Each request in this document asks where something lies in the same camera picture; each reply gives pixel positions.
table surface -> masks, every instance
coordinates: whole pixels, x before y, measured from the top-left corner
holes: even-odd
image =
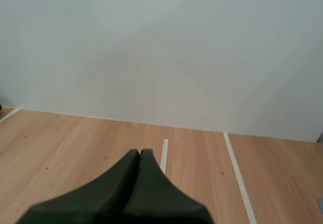
[[[323,145],[229,134],[258,223],[323,223]],[[216,223],[249,223],[222,133],[20,110],[0,123],[0,223],[95,179],[128,150],[153,149],[166,176]]]

gray object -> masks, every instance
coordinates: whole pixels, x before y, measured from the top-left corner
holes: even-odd
[[[316,142],[322,142],[322,140],[323,140],[323,132],[321,133],[321,135],[319,136],[319,138]]]
[[[318,205],[319,205],[319,208],[321,209],[321,212],[323,214],[323,200],[318,200]]]

white tape line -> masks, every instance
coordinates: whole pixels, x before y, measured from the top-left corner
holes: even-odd
[[[256,217],[254,216],[253,209],[252,209],[252,206],[251,206],[251,203],[249,200],[249,196],[248,196],[246,187],[244,185],[244,182],[243,182],[240,170],[239,170],[239,166],[238,166],[236,157],[234,156],[234,152],[233,152],[233,149],[232,149],[232,146],[230,143],[229,135],[227,132],[223,132],[223,136],[226,141],[227,149],[228,149],[228,152],[229,152],[229,155],[231,158],[234,172],[236,173],[236,177],[238,180],[238,185],[240,187],[242,199],[243,199],[243,202],[244,202],[244,205],[246,207],[246,211],[247,211],[247,214],[249,217],[249,222],[250,222],[250,224],[257,224],[257,220],[256,220]]]
[[[4,122],[6,119],[8,119],[10,116],[12,116],[14,113],[16,113],[19,110],[20,110],[19,108],[14,108],[8,115],[6,115],[0,120],[0,123]]]
[[[164,139],[163,151],[161,154],[161,161],[160,161],[160,169],[164,174],[166,172],[167,151],[168,151],[168,139]]]

wood grain surface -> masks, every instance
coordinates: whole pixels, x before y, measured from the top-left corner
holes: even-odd
[[[168,148],[175,186],[205,204],[215,223],[249,223],[222,133],[178,129]]]
[[[3,107],[2,110],[0,111],[0,120],[8,115],[14,108],[12,107]]]
[[[247,223],[221,133],[22,109],[0,124],[0,223],[90,182],[129,149],[152,148],[159,163],[164,139],[170,180],[218,223]]]
[[[229,134],[258,223],[323,223],[323,145]]]

white wall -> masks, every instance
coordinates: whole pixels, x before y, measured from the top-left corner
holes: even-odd
[[[315,141],[322,5],[0,0],[0,102]]]

